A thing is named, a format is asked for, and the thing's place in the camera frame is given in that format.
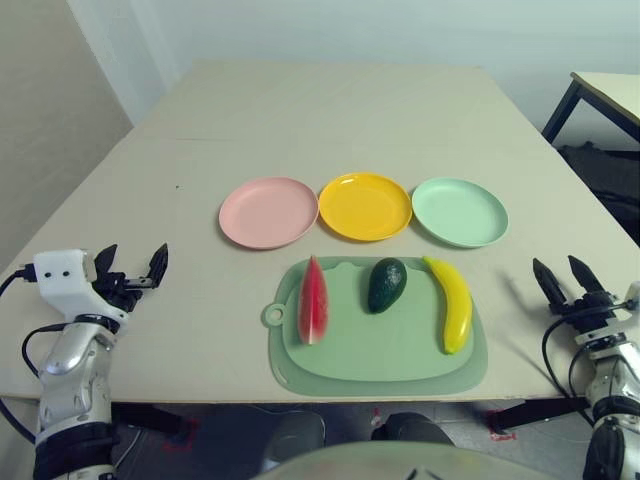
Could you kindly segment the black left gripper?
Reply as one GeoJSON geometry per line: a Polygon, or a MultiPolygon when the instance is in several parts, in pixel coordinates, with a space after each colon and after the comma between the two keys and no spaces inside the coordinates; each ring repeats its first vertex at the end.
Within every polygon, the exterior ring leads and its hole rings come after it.
{"type": "Polygon", "coordinates": [[[136,279],[128,279],[123,272],[111,271],[117,248],[117,244],[112,244],[95,257],[96,280],[92,286],[109,305],[131,313],[142,298],[144,289],[160,286],[168,267],[168,244],[162,244],[153,254],[147,277],[136,279]]]}

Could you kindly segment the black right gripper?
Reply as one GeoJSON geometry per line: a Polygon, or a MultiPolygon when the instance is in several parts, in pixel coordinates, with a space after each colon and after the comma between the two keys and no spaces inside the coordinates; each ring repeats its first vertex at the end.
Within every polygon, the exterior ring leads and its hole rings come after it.
{"type": "Polygon", "coordinates": [[[573,304],[565,304],[566,297],[553,272],[537,258],[532,260],[534,277],[549,302],[551,313],[557,316],[548,333],[561,325],[569,325],[579,334],[608,326],[608,320],[614,317],[613,312],[628,307],[629,301],[615,303],[615,298],[606,293],[586,263],[573,255],[569,255],[568,260],[573,276],[586,294],[573,304]]]}

